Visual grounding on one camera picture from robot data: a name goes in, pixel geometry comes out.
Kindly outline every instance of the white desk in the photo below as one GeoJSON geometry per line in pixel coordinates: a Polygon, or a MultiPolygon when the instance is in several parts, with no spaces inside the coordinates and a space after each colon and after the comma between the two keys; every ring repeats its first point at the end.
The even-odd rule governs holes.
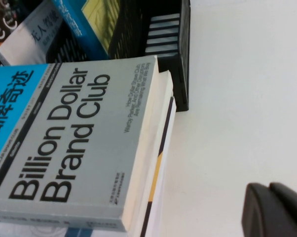
{"type": "Polygon", "coordinates": [[[297,0],[192,8],[190,51],[161,236],[241,237],[248,183],[297,191],[297,0]]]}

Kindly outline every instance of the billion dollar brand club book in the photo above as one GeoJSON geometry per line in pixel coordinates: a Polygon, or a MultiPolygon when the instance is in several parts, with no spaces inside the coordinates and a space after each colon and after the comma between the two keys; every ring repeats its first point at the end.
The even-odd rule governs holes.
{"type": "MultiPolygon", "coordinates": [[[[166,166],[170,137],[172,134],[176,104],[172,98],[160,144],[156,163],[154,181],[151,186],[146,217],[142,225],[141,237],[158,237],[162,193],[164,185],[164,170],[166,166]]],[[[0,223],[0,237],[127,237],[126,233],[113,231],[99,231],[91,229],[61,228],[45,226],[29,226],[19,224],[0,223]]]]}
{"type": "Polygon", "coordinates": [[[158,80],[156,56],[0,67],[0,221],[133,229],[158,80]]]}
{"type": "Polygon", "coordinates": [[[108,59],[120,0],[53,0],[91,60],[108,59]]]}
{"type": "Polygon", "coordinates": [[[4,65],[87,61],[52,0],[0,0],[4,65]]]}

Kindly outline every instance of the book with yellow cover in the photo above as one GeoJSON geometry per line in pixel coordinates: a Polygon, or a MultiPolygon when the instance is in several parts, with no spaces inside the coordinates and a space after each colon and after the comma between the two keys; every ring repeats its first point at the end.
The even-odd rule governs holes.
{"type": "Polygon", "coordinates": [[[53,0],[92,60],[107,59],[120,0],[53,0]]]}

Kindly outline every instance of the yellow stripe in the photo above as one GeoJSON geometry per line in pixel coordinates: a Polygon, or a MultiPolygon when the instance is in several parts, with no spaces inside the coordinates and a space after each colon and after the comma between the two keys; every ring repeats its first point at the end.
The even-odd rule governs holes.
{"type": "Polygon", "coordinates": [[[155,193],[155,189],[156,189],[156,183],[157,183],[157,178],[158,178],[158,174],[159,174],[159,169],[160,169],[160,164],[161,164],[161,161],[162,161],[162,157],[163,157],[163,152],[157,158],[157,163],[156,163],[155,173],[154,173],[154,179],[153,179],[152,187],[150,189],[150,194],[149,194],[148,201],[153,201],[153,198],[154,198],[154,193],[155,193]]]}

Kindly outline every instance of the black object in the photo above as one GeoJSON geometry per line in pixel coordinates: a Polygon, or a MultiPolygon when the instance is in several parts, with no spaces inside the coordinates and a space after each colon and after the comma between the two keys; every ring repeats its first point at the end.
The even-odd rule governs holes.
{"type": "Polygon", "coordinates": [[[63,21],[45,56],[47,63],[88,61],[68,25],[63,21]]]}
{"type": "Polygon", "coordinates": [[[177,112],[187,111],[189,87],[190,0],[120,0],[120,14],[109,46],[110,59],[144,56],[150,19],[180,14],[178,54],[158,59],[159,71],[169,70],[177,112]]]}
{"type": "Polygon", "coordinates": [[[244,237],[297,237],[297,193],[280,183],[247,186],[244,237]]]}
{"type": "Polygon", "coordinates": [[[0,42],[23,22],[42,0],[0,0],[0,42]]]}

